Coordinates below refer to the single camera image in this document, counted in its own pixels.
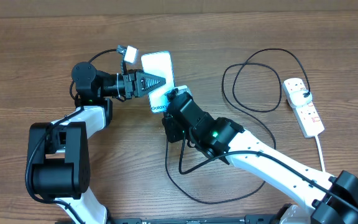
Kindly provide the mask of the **Galaxy S24+ smartphone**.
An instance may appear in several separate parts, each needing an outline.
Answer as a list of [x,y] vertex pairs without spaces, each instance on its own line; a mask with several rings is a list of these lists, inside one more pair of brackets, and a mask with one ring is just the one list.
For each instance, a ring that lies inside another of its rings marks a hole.
[[143,71],[151,74],[151,78],[146,80],[147,87],[153,89],[148,93],[151,112],[163,113],[169,104],[166,93],[175,87],[170,52],[144,54],[140,59]]

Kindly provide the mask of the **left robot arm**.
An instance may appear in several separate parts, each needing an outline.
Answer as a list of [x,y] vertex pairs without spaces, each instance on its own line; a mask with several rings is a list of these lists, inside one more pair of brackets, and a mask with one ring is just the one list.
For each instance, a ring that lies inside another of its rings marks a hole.
[[90,62],[76,64],[71,77],[75,111],[29,129],[25,187],[33,200],[58,205],[73,223],[112,223],[90,188],[88,139],[110,124],[112,99],[143,97],[167,84],[167,78],[141,69],[113,75]]

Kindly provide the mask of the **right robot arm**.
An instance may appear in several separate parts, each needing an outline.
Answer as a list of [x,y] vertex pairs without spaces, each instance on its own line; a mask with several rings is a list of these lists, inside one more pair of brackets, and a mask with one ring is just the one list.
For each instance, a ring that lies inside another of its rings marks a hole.
[[358,178],[347,171],[338,176],[312,169],[264,144],[235,121],[203,111],[191,94],[174,88],[163,125],[168,142],[181,141],[207,160],[221,160],[244,169],[289,196],[271,223],[358,223]]

